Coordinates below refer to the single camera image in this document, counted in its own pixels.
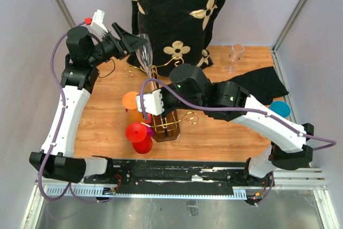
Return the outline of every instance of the white connector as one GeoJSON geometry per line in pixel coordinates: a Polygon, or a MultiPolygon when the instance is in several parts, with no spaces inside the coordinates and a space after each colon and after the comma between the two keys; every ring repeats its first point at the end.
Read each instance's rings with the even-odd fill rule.
{"type": "Polygon", "coordinates": [[[91,23],[91,28],[93,28],[98,35],[101,37],[105,36],[108,33],[108,30],[106,29],[105,25],[102,23],[103,18],[105,16],[105,12],[101,10],[97,10],[94,13],[92,23],[91,23]]]}
{"type": "MultiPolygon", "coordinates": [[[[145,93],[143,96],[145,111],[152,115],[160,115],[165,110],[163,108],[161,90],[158,89],[152,93],[145,93]]],[[[140,96],[136,96],[137,110],[142,112],[140,105],[140,96]]]]}

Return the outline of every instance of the gold wire decoration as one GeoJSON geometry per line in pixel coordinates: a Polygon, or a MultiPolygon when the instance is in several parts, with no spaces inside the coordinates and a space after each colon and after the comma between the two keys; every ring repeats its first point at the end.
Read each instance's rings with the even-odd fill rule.
{"type": "Polygon", "coordinates": [[[199,122],[199,115],[198,115],[197,113],[188,112],[188,113],[186,113],[181,119],[179,119],[178,121],[175,121],[175,122],[164,123],[164,124],[159,124],[159,125],[156,125],[155,123],[154,123],[154,125],[149,125],[149,124],[142,123],[142,122],[141,122],[141,124],[144,124],[145,126],[148,126],[148,127],[150,127],[150,128],[166,127],[166,126],[171,125],[171,124],[175,124],[175,125],[176,125],[177,123],[180,123],[180,122],[181,122],[183,119],[185,119],[186,116],[188,116],[188,115],[192,115],[190,118],[187,118],[187,120],[188,120],[188,122],[189,122],[190,124],[194,125],[194,124],[197,124],[197,123],[199,122]]]}
{"type": "MultiPolygon", "coordinates": [[[[159,68],[159,67],[165,67],[165,66],[169,65],[173,60],[176,60],[176,62],[174,63],[174,66],[178,66],[178,65],[180,64],[180,62],[181,62],[182,64],[184,63],[184,60],[183,60],[182,57],[177,57],[177,56],[175,56],[175,57],[173,57],[172,59],[170,59],[170,60],[169,60],[167,63],[165,63],[165,64],[162,64],[162,65],[153,65],[153,66],[151,67],[153,73],[156,74],[157,76],[159,76],[159,74],[157,73],[157,68],[159,68]]],[[[142,71],[142,72],[145,72],[143,69],[141,69],[141,68],[139,68],[139,67],[136,67],[136,66],[134,66],[134,65],[129,65],[128,67],[125,67],[125,68],[124,68],[124,74],[125,74],[125,76],[127,76],[127,77],[132,77],[132,76],[133,76],[133,70],[128,70],[129,68],[135,68],[135,69],[137,69],[137,70],[140,70],[140,71],[142,71]]]]}
{"type": "MultiPolygon", "coordinates": [[[[176,62],[174,63],[174,66],[178,66],[180,63],[181,63],[181,64],[184,63],[184,59],[183,59],[182,57],[177,57],[177,56],[175,56],[175,57],[171,58],[171,59],[170,59],[167,63],[165,63],[165,64],[162,64],[162,65],[153,65],[153,66],[151,66],[152,76],[153,76],[154,78],[158,79],[159,74],[158,74],[157,68],[159,68],[159,67],[165,67],[165,66],[169,65],[172,61],[176,61],[176,62]]],[[[126,67],[126,68],[124,69],[124,74],[125,74],[125,76],[127,76],[127,77],[132,77],[133,74],[134,74],[134,69],[130,69],[130,68],[134,68],[134,69],[140,70],[140,71],[142,71],[142,72],[145,72],[143,69],[141,69],[141,68],[139,68],[139,67],[136,67],[136,66],[134,66],[134,65],[129,65],[128,67],[126,67]]],[[[157,89],[156,84],[155,84],[154,82],[151,82],[151,90],[154,91],[154,90],[156,90],[156,89],[157,89]]],[[[158,133],[164,135],[164,134],[167,133],[167,132],[177,130],[177,129],[178,129],[178,123],[180,123],[186,116],[188,116],[188,115],[190,115],[190,114],[193,114],[194,116],[196,116],[197,120],[194,122],[194,121],[192,121],[192,120],[194,120],[195,117],[191,117],[191,118],[188,119],[188,120],[189,120],[189,123],[190,123],[190,124],[197,124],[198,121],[199,121],[199,116],[198,116],[198,114],[196,114],[196,113],[194,113],[194,112],[188,112],[188,113],[186,113],[180,120],[177,121],[177,113],[176,113],[176,111],[173,111],[173,112],[171,112],[170,114],[168,114],[169,118],[168,118],[168,116],[167,116],[167,117],[163,117],[162,115],[153,116],[152,119],[151,119],[151,122],[152,122],[153,125],[149,125],[149,124],[146,124],[146,123],[142,123],[142,124],[144,124],[144,125],[146,125],[146,126],[148,126],[148,127],[150,127],[150,128],[153,128],[154,132],[156,132],[155,135],[158,135],[158,133]],[[161,124],[156,124],[156,120],[154,119],[154,117],[157,119],[157,121],[160,121],[161,124]]]]}

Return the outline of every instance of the wooden tabletop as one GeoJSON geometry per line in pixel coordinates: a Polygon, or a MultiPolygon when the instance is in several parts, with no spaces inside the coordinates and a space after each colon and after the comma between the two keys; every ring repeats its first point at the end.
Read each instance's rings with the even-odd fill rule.
{"type": "MultiPolygon", "coordinates": [[[[246,47],[243,58],[235,64],[236,71],[228,73],[229,46],[210,46],[214,65],[204,70],[211,82],[220,82],[245,72],[273,65],[269,47],[246,47]]],[[[196,125],[180,124],[180,137],[171,142],[153,144],[148,154],[138,154],[125,137],[129,121],[122,98],[129,91],[139,92],[146,75],[135,72],[126,77],[128,64],[115,61],[116,70],[106,78],[98,78],[93,93],[83,111],[74,145],[76,157],[107,156],[133,159],[178,159],[210,161],[246,161],[260,154],[270,141],[257,132],[232,122],[218,121],[196,111],[196,125]]],[[[113,69],[113,62],[99,67],[101,76],[113,69]]],[[[182,117],[186,110],[178,110],[182,117]]]]}

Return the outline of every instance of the white wall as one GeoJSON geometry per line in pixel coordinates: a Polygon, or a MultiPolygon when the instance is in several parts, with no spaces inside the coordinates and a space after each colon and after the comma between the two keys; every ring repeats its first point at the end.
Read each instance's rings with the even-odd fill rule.
{"type": "Polygon", "coordinates": [[[53,0],[0,3],[0,227],[19,228],[37,176],[29,154],[40,150],[58,102],[50,54],[68,28],[53,0]]]}
{"type": "MultiPolygon", "coordinates": [[[[131,28],[130,0],[64,0],[78,23],[96,9],[107,12],[105,24],[113,21],[131,28]]],[[[213,45],[241,42],[272,46],[298,0],[228,0],[214,25],[213,45]]]]}
{"type": "Polygon", "coordinates": [[[343,225],[343,0],[309,0],[279,50],[299,122],[315,134],[337,140],[318,151],[314,163],[325,173],[335,211],[343,225]]]}

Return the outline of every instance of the clear glass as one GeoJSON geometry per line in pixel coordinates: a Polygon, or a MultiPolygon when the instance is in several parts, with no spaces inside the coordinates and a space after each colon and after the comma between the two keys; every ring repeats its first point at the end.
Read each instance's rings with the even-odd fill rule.
{"type": "Polygon", "coordinates": [[[144,44],[140,48],[136,50],[136,55],[138,58],[138,61],[143,68],[143,70],[146,72],[149,78],[152,76],[152,47],[150,43],[150,39],[148,34],[138,34],[140,38],[146,39],[148,41],[147,44],[144,44]]]}
{"type": "Polygon", "coordinates": [[[234,63],[241,60],[244,54],[244,46],[242,44],[234,44],[231,47],[231,51],[229,53],[229,59],[231,61],[231,64],[228,68],[228,71],[231,73],[235,71],[234,63]]]}

